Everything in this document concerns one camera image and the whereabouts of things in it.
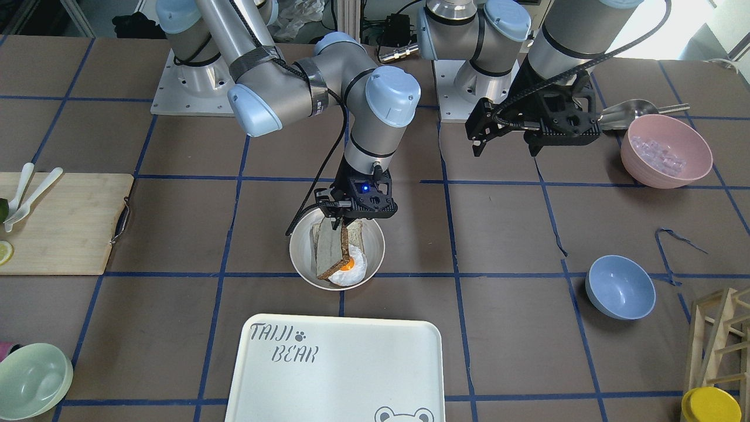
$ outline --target ice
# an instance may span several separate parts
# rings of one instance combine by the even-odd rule
[[[687,161],[674,155],[669,146],[663,146],[653,139],[633,136],[630,142],[639,157],[649,166],[667,176],[679,176],[687,164]]]

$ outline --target metal connector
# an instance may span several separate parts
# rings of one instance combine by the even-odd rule
[[[393,50],[390,53],[381,54],[380,56],[378,56],[378,59],[381,63],[391,63],[418,52],[419,45],[417,43],[414,43],[407,46],[398,47],[396,50]]]

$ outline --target green bowl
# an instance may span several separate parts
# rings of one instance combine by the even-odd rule
[[[46,343],[27,345],[0,362],[0,419],[19,420],[50,410],[73,381],[71,361]]]

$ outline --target pink bowl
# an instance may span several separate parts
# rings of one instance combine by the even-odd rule
[[[669,176],[646,163],[633,148],[632,138],[655,140],[671,154],[685,160],[679,176]],[[625,169],[636,180],[652,188],[669,189],[706,176],[713,166],[713,154],[701,134],[681,121],[661,114],[649,114],[630,124],[620,150]]]

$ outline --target bear ear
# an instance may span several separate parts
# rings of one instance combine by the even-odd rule
[[[432,415],[432,412],[426,408],[419,409],[414,414],[414,417],[416,417],[420,422],[434,422],[435,421],[435,417]]]
[[[383,406],[382,408],[377,409],[377,411],[375,412],[375,422],[385,422],[393,416],[393,410],[391,410],[391,408],[389,408],[388,406]]]

